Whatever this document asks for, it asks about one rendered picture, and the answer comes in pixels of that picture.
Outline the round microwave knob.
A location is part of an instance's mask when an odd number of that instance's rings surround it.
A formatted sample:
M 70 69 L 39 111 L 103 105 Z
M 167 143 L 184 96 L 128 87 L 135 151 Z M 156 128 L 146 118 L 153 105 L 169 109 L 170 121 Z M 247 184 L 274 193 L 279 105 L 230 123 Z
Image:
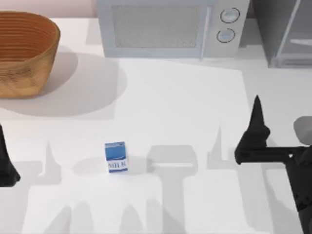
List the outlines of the round microwave knob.
M 224 23 L 234 23 L 240 17 L 240 11 L 237 8 L 224 9 L 220 14 L 220 19 Z
M 235 36 L 236 36 L 236 33 L 233 29 L 226 28 L 226 29 L 220 30 L 217 33 L 216 39 L 220 43 L 229 43 L 234 40 Z

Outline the blue and white carton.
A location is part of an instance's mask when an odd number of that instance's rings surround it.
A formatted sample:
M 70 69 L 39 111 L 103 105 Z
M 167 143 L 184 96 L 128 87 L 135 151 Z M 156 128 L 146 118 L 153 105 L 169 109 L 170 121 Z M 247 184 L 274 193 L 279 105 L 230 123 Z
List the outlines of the blue and white carton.
M 125 142 L 113 142 L 105 144 L 105 158 L 109 173 L 128 170 Z

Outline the pale microwave oven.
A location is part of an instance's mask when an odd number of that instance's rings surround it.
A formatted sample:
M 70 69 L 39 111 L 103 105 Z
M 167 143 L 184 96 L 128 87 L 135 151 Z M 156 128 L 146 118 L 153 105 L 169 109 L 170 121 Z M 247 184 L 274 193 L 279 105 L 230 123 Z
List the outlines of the pale microwave oven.
M 250 0 L 96 0 L 104 54 L 110 58 L 200 59 L 206 9 L 210 20 L 205 58 L 236 54 Z M 224 9 L 237 8 L 239 19 L 224 23 Z M 220 43 L 216 35 L 230 28 L 233 41 Z

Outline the brown woven basket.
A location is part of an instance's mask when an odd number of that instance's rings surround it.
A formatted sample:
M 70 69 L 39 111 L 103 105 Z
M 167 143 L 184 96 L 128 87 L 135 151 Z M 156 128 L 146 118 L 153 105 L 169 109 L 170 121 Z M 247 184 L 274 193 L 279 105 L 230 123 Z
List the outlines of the brown woven basket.
M 0 98 L 36 96 L 52 71 L 60 29 L 30 12 L 0 11 Z

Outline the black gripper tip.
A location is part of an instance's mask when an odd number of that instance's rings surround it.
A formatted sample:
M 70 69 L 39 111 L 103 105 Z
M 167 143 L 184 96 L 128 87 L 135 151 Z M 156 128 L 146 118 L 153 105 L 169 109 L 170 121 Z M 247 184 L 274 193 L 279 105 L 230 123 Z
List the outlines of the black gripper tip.
M 13 187 L 20 179 L 21 176 L 9 157 L 3 128 L 0 124 L 0 187 Z

